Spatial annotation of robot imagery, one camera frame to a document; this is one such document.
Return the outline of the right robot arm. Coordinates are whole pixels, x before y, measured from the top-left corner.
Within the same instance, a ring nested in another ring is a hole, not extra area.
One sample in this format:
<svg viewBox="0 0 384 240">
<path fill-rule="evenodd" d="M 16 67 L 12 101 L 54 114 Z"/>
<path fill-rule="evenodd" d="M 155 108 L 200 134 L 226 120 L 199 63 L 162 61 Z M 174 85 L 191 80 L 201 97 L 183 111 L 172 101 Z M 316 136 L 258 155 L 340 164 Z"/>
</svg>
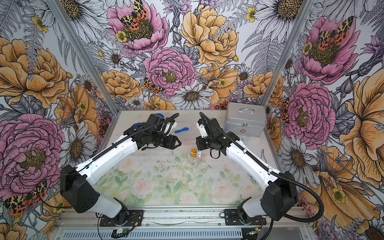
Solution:
<svg viewBox="0 0 384 240">
<path fill-rule="evenodd" d="M 242 218 L 268 216 L 279 221 L 298 201 L 294 177 L 281 173 L 259 157 L 232 132 L 224 132 L 218 121 L 209 119 L 200 112 L 197 128 L 200 136 L 196 138 L 198 151 L 216 150 L 238 163 L 260 186 L 263 196 L 259 199 L 246 199 L 240 205 Z"/>
</svg>

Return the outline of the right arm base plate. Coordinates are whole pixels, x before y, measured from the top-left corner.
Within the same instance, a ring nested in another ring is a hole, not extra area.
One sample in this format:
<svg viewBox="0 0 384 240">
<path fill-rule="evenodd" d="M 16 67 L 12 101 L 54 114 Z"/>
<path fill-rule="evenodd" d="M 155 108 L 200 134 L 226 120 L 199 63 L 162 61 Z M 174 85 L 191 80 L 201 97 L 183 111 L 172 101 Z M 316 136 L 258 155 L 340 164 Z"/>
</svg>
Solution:
<svg viewBox="0 0 384 240">
<path fill-rule="evenodd" d="M 267 224 L 263 216 L 247 217 L 238 209 L 224 209 L 220 217 L 225 220 L 226 226 L 264 226 Z"/>
</svg>

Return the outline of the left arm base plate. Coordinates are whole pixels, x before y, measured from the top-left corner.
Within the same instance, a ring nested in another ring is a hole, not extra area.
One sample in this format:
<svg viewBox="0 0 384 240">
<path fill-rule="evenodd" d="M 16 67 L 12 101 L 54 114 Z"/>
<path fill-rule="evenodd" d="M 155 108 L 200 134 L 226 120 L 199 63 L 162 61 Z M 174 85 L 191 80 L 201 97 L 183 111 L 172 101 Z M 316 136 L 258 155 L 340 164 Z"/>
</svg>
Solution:
<svg viewBox="0 0 384 240">
<path fill-rule="evenodd" d="M 139 227 L 144 217 L 143 210 L 121 210 L 114 218 L 102 215 L 100 227 Z"/>
</svg>

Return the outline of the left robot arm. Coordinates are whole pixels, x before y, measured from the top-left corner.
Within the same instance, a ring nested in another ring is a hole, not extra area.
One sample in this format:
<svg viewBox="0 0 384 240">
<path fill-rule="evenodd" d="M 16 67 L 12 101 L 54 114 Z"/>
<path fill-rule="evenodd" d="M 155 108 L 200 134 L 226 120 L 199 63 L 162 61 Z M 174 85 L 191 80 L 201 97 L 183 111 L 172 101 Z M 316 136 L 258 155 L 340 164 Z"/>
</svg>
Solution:
<svg viewBox="0 0 384 240">
<path fill-rule="evenodd" d="M 106 149 L 75 167 L 67 165 L 60 173 L 60 194 L 77 213 L 94 212 L 115 226 L 129 221 L 128 208 L 116 198 L 110 198 L 94 188 L 99 179 L 128 155 L 140 150 L 164 148 L 174 150 L 181 146 L 171 131 L 177 125 L 178 113 L 169 118 L 151 114 L 146 122 L 137 123 Z"/>
</svg>

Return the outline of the clear plastic cup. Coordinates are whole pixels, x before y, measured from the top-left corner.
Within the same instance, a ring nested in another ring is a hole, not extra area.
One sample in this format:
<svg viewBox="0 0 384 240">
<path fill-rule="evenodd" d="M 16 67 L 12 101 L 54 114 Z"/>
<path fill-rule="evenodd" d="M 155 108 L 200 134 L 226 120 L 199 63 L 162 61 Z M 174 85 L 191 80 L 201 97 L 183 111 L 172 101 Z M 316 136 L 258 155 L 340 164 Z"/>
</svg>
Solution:
<svg viewBox="0 0 384 240">
<path fill-rule="evenodd" d="M 197 154 L 197 157 L 196 158 L 192 158 L 191 157 L 191 151 L 190 153 L 188 154 L 188 163 L 191 167 L 194 167 L 194 168 L 197 168 L 200 164 L 201 164 L 201 157 L 199 157 Z"/>
</svg>

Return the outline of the blue toothbrush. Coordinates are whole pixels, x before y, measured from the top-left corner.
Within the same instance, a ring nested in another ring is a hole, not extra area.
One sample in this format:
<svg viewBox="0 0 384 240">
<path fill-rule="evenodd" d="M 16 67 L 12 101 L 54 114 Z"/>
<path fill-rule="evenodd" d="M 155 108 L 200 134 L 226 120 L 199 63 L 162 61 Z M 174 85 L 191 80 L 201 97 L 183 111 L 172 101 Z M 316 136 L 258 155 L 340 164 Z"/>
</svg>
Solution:
<svg viewBox="0 0 384 240">
<path fill-rule="evenodd" d="M 182 128 L 182 129 L 175 130 L 175 134 L 178 134 L 178 133 L 181 133 L 181 132 L 185 132 L 185 131 L 188 131 L 188 130 L 189 130 L 189 128 L 184 127 L 184 128 Z"/>
</svg>

